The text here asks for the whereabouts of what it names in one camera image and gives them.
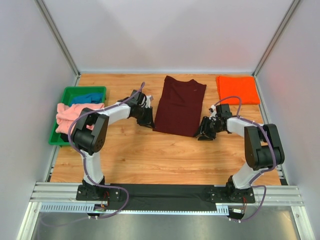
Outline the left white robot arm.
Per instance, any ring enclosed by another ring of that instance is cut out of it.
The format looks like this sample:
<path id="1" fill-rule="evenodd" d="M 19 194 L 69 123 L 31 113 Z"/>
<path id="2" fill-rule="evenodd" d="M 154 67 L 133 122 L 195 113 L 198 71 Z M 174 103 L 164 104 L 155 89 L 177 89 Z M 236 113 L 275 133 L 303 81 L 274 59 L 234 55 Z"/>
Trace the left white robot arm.
<path id="1" fill-rule="evenodd" d="M 133 90 L 131 96 L 101 109 L 84 108 L 71 124 L 68 137 L 72 147 L 80 154 L 84 177 L 78 186 L 78 201 L 119 201 L 125 190 L 105 183 L 101 168 L 101 150 L 108 127 L 120 120 L 135 118 L 139 126 L 154 128 L 153 96 Z"/>

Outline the maroon t shirt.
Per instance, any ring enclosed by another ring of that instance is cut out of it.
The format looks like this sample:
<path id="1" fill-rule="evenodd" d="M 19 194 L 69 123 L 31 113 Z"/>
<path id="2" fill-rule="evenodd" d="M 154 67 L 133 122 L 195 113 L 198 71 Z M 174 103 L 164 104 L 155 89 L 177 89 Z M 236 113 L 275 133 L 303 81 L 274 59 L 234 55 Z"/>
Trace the maroon t shirt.
<path id="1" fill-rule="evenodd" d="M 155 132 L 193 137 L 200 125 L 207 86 L 194 79 L 164 79 L 153 130 Z"/>

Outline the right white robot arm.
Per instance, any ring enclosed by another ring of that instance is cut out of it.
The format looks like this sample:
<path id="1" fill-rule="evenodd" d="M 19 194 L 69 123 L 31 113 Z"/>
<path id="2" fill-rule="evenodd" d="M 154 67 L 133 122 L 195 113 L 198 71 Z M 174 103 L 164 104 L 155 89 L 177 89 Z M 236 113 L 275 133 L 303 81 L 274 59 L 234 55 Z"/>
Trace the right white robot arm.
<path id="1" fill-rule="evenodd" d="M 212 105 L 211 115 L 202 118 L 194 137 L 212 141 L 218 133 L 237 134 L 244 139 L 245 163 L 231 175 L 225 186 L 210 186 L 206 193 L 214 203 L 254 203 L 254 182 L 285 160 L 285 153 L 275 124 L 259 124 L 232 114 L 228 104 Z"/>

